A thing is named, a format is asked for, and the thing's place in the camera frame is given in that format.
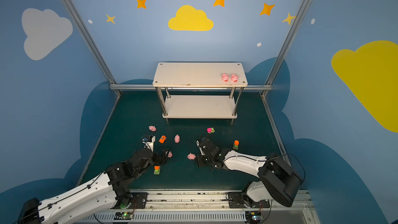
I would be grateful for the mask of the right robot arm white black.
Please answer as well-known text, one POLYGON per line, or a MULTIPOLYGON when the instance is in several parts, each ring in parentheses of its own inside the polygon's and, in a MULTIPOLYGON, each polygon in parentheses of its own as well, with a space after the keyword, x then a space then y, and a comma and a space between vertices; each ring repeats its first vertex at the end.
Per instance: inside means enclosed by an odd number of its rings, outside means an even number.
POLYGON ((291 207, 304 178, 286 163, 281 156, 251 156, 234 149, 221 149, 208 138, 196 141, 200 154, 198 166, 239 171, 258 178, 245 189, 246 196, 254 201, 273 199, 284 207, 291 207))

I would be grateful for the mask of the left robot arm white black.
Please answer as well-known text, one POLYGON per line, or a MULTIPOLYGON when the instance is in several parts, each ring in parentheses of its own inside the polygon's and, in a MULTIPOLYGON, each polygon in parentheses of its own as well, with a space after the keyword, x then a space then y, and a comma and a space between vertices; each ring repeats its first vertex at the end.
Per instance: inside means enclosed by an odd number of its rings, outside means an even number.
POLYGON ((19 224, 73 224, 99 211, 128 208, 133 203, 129 185, 148 168, 167 163, 170 150, 138 150, 129 159, 114 163, 98 176, 56 197, 33 198, 21 210, 19 224))

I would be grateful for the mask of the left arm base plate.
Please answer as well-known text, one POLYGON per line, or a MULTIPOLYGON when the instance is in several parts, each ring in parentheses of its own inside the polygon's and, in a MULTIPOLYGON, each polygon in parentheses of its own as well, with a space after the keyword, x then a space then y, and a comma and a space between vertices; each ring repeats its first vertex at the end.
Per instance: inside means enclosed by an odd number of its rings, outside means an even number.
POLYGON ((130 192, 122 196, 116 203, 116 209, 144 209, 148 198, 147 192, 130 192))

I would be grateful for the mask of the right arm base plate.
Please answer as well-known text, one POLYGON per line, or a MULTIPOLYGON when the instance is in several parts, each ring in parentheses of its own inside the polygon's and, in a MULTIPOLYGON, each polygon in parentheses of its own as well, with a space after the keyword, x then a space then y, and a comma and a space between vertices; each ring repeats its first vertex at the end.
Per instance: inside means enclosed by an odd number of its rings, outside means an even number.
POLYGON ((261 200, 255 202, 249 198, 244 192, 228 192, 226 195, 229 208, 270 208, 269 200, 261 200))

